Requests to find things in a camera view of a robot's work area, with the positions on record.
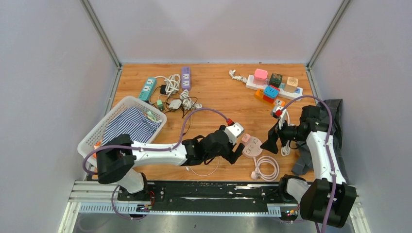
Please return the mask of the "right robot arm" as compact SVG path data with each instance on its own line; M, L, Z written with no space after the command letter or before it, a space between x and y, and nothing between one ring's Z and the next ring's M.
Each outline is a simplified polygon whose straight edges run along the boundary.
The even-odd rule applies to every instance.
M269 130L261 149L278 153L277 142L303 142L309 149L315 180L284 175L277 189L282 202L295 200L302 219L320 223L323 228L342 228L357 197L340 171L334 150L334 115L326 103L322 107L308 105L302 108L299 125L288 125L285 107L276 105L272 116L277 123Z

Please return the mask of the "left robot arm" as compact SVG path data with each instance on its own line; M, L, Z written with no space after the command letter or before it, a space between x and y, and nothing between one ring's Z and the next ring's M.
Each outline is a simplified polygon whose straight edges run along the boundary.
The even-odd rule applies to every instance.
M156 164L197 166L216 157L234 164L244 149L244 144L236 144L243 133L239 124L222 125L207 136L199 135L176 144L140 143L122 134L96 152L98 182L117 183L136 200L144 200L149 194L147 181L142 173L134 171L134 167Z

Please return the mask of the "purple power strip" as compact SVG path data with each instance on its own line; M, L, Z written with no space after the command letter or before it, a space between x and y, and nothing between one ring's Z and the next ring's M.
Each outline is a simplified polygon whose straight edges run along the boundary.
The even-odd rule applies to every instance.
M189 66L184 66L181 69L181 88L182 90L191 90L191 73Z

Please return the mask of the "black power adapter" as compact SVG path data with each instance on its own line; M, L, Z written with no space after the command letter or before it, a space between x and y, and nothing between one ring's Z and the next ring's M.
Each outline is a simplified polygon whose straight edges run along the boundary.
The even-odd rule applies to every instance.
M168 95L167 85L163 84L160 86L160 94L161 95Z

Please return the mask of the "pink round socket hub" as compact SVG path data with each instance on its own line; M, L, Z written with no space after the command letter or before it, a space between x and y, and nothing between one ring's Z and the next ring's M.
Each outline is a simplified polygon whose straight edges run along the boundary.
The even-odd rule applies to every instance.
M258 138L251 136L249 143L244 144L245 148L243 149L242 154L247 158L258 157L262 153L262 149L260 148L261 144L262 142Z

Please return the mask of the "green cube adapter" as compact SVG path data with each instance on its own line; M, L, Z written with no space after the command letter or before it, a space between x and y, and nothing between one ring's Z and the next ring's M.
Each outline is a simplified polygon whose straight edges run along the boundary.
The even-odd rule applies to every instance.
M159 109L160 111L163 111L163 110L164 110L164 104L163 104L163 101L162 101L162 100L157 100L157 101L156 101L156 104L157 104L157 107L158 107L158 109Z

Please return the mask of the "teal power strip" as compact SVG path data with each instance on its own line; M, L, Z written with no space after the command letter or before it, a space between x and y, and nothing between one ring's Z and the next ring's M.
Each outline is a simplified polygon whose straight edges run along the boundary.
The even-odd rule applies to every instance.
M152 96L153 91L156 88L156 83L157 83L156 78L149 77L146 80L146 82L145 82L145 84L144 84L144 86L143 86L143 88L142 88L142 90L141 90L141 92L138 96L138 99L140 99L141 101L149 102L150 97Z

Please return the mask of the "pink small adapter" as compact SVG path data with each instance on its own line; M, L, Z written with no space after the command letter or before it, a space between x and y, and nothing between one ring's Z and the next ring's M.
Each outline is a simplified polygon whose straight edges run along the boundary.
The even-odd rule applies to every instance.
M251 135L249 135L248 133L245 133L241 140L244 144L248 144L250 139L251 139Z

